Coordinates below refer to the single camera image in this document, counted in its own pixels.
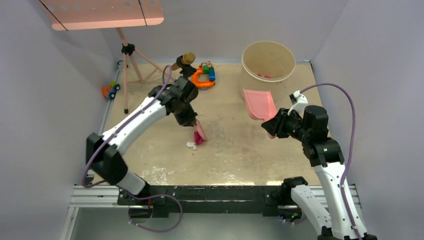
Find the black metal base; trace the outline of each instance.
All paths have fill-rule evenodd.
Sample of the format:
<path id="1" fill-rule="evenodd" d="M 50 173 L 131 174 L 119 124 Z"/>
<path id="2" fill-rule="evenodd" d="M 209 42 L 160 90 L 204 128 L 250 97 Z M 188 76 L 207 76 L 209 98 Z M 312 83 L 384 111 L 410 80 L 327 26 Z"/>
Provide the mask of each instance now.
<path id="1" fill-rule="evenodd" d="M 277 217 L 281 186 L 156 186 L 145 188 L 138 197 L 157 194 L 174 196 L 182 205 L 184 213 L 202 214 L 262 214 Z M 133 200 L 128 195 L 118 198 L 117 204 L 124 206 L 147 206 L 148 200 Z M 153 218 L 167 218 L 169 213 L 179 213 L 177 203 L 168 197 L 151 200 Z"/>

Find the cable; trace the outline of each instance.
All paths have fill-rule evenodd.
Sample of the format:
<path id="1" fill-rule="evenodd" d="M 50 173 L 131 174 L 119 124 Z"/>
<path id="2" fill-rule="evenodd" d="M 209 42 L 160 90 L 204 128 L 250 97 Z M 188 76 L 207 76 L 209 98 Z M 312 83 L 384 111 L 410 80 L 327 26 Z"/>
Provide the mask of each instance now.
<path id="1" fill-rule="evenodd" d="M 285 223 L 287 223 L 289 225 L 298 225 L 298 224 L 303 223 L 306 219 L 308 219 L 308 217 L 304 216 L 299 221 L 285 221 Z"/>
<path id="2" fill-rule="evenodd" d="M 307 88 L 303 89 L 300 91 L 300 93 L 302 94 L 303 92 L 306 92 L 309 89 L 315 88 L 315 87 L 319 87 L 319 86 L 332 86 L 335 88 L 338 88 L 339 90 L 341 90 L 344 95 L 346 95 L 347 99 L 349 100 L 350 103 L 350 107 L 352 109 L 352 132 L 350 134 L 350 144 L 349 144 L 349 155 L 347 157 L 347 163 L 346 163 L 346 168 L 344 169 L 343 174 L 341 175 L 341 179 L 340 179 L 340 191 L 341 191 L 341 197 L 343 199 L 344 202 L 344 206 L 346 208 L 347 211 L 347 215 L 349 216 L 349 220 L 350 220 L 350 224 L 352 224 L 352 226 L 356 226 L 355 223 L 355 218 L 354 215 L 352 213 L 351 207 L 349 206 L 348 203 L 348 198 L 346 197 L 346 193 L 345 193 L 345 189 L 344 189 L 344 182 L 346 180 L 346 177 L 348 175 L 348 171 L 351 168 L 351 162 L 352 162 L 352 153 L 353 153 L 353 148 L 354 148 L 354 138 L 355 138 L 355 128 L 356 128 L 356 112 L 355 112 L 355 106 L 354 106 L 354 102 L 352 101 L 351 96 L 349 95 L 349 93 L 344 90 L 341 86 L 334 84 L 334 83 L 330 83 L 330 82 L 323 82 L 323 83 L 317 83 L 311 86 L 308 86 Z M 361 234 L 359 233 L 357 228 L 353 229 L 355 231 L 356 237 L 358 239 L 362 239 Z"/>
<path id="3" fill-rule="evenodd" d="M 133 221 L 133 219 L 131 218 L 131 215 L 130 215 L 130 211 L 128 211 L 128 218 L 129 218 L 130 224 L 133 224 L 136 227 L 142 228 L 142 229 L 150 231 L 150 232 L 165 233 L 165 232 L 169 232 L 169 231 L 173 230 L 174 228 L 176 228 L 181 223 L 181 219 L 183 218 L 183 206 L 181 206 L 181 203 L 174 196 L 171 196 L 171 195 L 168 195 L 168 194 L 157 194 L 157 195 L 152 195 L 152 196 L 147 196 L 147 197 L 136 197 L 129 192 L 128 192 L 128 195 L 131 198 L 136 199 L 136 200 L 150 200 L 150 199 L 154 199 L 154 198 L 158 198 L 158 197 L 163 196 L 163 197 L 170 198 L 170 199 L 174 200 L 176 202 L 176 204 L 178 204 L 178 207 L 179 207 L 178 221 L 176 221 L 176 223 L 170 228 L 154 229 L 154 228 L 150 228 L 150 227 L 147 227 L 147 226 L 140 225 L 140 224 Z"/>
<path id="4" fill-rule="evenodd" d="M 166 69 L 169 69 L 169 74 L 167 79 L 165 80 L 165 71 Z M 86 188 L 91 188 L 94 186 L 97 186 L 99 184 L 102 183 L 102 181 L 96 182 L 94 184 L 90 184 L 90 185 L 85 185 L 86 182 L 86 178 L 87 178 L 87 174 L 89 172 L 90 166 L 93 163 L 94 159 L 97 157 L 97 155 L 99 154 L 99 152 L 103 149 L 103 147 L 106 146 L 106 144 L 108 144 L 126 125 L 128 125 L 132 120 L 134 120 L 138 115 L 144 113 L 150 106 L 153 105 L 153 103 L 159 98 L 159 96 L 162 94 L 162 92 L 167 88 L 167 84 L 169 83 L 170 79 L 171 79 L 171 75 L 172 75 L 172 70 L 171 70 L 171 65 L 166 65 L 165 68 L 163 69 L 162 72 L 162 88 L 159 90 L 159 92 L 156 94 L 156 96 L 148 103 L 146 104 L 146 106 L 144 106 L 141 110 L 139 110 L 138 112 L 136 112 L 134 115 L 132 115 L 130 118 L 128 118 L 128 120 L 126 120 L 124 123 L 122 123 L 121 126 L 119 126 L 115 132 L 110 135 L 93 153 L 93 155 L 90 157 L 90 159 L 87 162 L 87 165 L 85 165 L 85 170 L 84 170 L 84 174 L 82 175 L 82 185 Z"/>

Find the pink dustpan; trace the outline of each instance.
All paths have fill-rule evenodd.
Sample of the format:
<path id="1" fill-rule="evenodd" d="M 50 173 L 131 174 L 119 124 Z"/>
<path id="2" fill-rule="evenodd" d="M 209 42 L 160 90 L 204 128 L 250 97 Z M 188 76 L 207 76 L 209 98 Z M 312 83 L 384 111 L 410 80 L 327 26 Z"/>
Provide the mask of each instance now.
<path id="1" fill-rule="evenodd" d="M 202 128 L 202 125 L 200 125 L 200 122 L 197 119 L 196 119 L 196 132 L 201 137 L 201 139 L 203 141 L 207 141 L 208 140 L 208 138 L 206 137 L 205 131 Z"/>
<path id="2" fill-rule="evenodd" d="M 266 122 L 277 115 L 276 105 L 274 104 L 271 92 L 246 89 L 243 89 L 243 91 L 247 114 L 251 119 Z"/>

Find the tripod stand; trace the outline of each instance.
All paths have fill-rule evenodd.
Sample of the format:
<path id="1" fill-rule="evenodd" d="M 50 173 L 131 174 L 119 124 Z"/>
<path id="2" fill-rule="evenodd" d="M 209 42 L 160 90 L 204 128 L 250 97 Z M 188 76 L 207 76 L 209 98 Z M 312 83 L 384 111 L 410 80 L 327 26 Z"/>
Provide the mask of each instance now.
<path id="1" fill-rule="evenodd" d="M 125 38 L 124 32 L 120 27 L 116 28 L 116 31 L 118 32 L 118 35 L 120 37 L 120 40 L 122 41 L 122 57 L 123 57 L 123 93 L 124 93 L 124 109 L 123 112 L 125 114 L 128 114 L 128 92 L 127 92 L 127 84 L 131 83 L 142 83 L 149 79 L 156 71 L 163 72 L 163 68 L 158 66 L 156 63 L 154 63 L 150 58 L 148 58 L 144 53 L 142 53 L 140 50 L 138 50 L 134 44 L 128 43 L 127 39 Z M 144 58 L 146 61 L 148 61 L 155 69 L 145 78 L 143 79 L 142 74 L 140 73 L 139 67 L 137 66 L 136 59 L 134 58 L 133 53 L 136 52 L 138 55 L 140 55 L 142 58 Z M 132 66 L 134 67 L 135 73 L 137 74 L 138 80 L 136 81 L 127 81 L 127 65 L 128 65 L 128 58 L 132 63 Z"/>

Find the gray wall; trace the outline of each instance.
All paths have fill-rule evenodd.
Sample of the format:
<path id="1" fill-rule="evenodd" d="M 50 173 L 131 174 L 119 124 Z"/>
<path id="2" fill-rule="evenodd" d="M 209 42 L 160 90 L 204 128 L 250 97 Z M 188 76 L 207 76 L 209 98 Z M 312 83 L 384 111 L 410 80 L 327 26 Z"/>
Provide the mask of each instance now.
<path id="1" fill-rule="evenodd" d="M 116 60 L 99 30 L 53 31 L 36 0 L 2 0 L 0 33 L 0 238 L 57 240 Z"/>
<path id="2" fill-rule="evenodd" d="M 192 51 L 199 60 L 239 63 L 243 50 L 261 40 L 282 43 L 303 61 L 317 56 L 347 1 L 161 0 L 161 24 L 124 32 L 130 43 L 158 62 Z M 102 32 L 113 55 L 122 59 L 116 31 Z"/>
<path id="3" fill-rule="evenodd" d="M 313 61 L 318 82 L 352 95 L 357 128 L 349 175 L 378 239 L 423 239 L 424 1 L 350 0 Z M 321 87 L 332 136 L 348 154 L 342 93 Z"/>

